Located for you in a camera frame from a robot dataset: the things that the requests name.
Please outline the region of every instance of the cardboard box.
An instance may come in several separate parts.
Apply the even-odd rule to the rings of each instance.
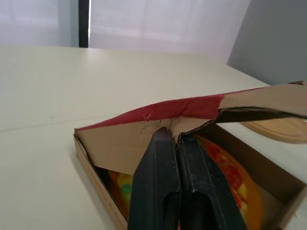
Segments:
[[[153,132],[167,127],[175,143],[196,132],[227,150],[258,185],[263,229],[284,229],[307,194],[307,186],[216,123],[307,117],[303,82],[152,104],[75,129],[77,158],[118,229],[127,221],[98,176],[100,168],[133,175]]]

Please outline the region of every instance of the cardboard lid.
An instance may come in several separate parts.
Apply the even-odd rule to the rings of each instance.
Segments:
[[[177,141],[210,121],[241,122],[280,117],[307,118],[304,82],[165,101],[75,130],[92,164],[134,174],[152,134],[167,127]]]

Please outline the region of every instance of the wooden cutting board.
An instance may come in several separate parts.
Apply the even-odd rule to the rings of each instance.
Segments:
[[[307,143],[307,122],[299,118],[281,118],[241,123],[268,138],[295,144]]]

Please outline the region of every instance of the white table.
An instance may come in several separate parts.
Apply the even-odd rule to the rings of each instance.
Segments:
[[[113,229],[75,158],[74,127],[164,100],[262,86],[199,55],[0,46],[0,229]],[[221,126],[307,182],[307,145]]]

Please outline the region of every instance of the white curtain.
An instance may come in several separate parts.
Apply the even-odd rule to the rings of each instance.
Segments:
[[[78,0],[0,0],[0,44],[78,46]]]
[[[226,62],[250,0],[91,0],[90,47],[206,53]]]

